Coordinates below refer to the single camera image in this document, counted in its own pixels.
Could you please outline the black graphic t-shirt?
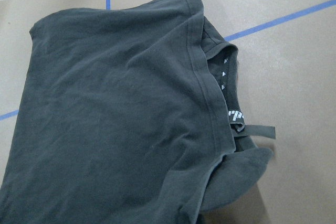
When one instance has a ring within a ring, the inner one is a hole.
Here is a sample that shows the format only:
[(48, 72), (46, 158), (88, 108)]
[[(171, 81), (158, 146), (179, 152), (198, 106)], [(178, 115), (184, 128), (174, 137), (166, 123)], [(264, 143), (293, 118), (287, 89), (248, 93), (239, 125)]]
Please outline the black graphic t-shirt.
[(237, 54), (202, 0), (65, 9), (32, 53), (1, 186), (1, 223), (202, 223), (272, 150), (246, 125)]

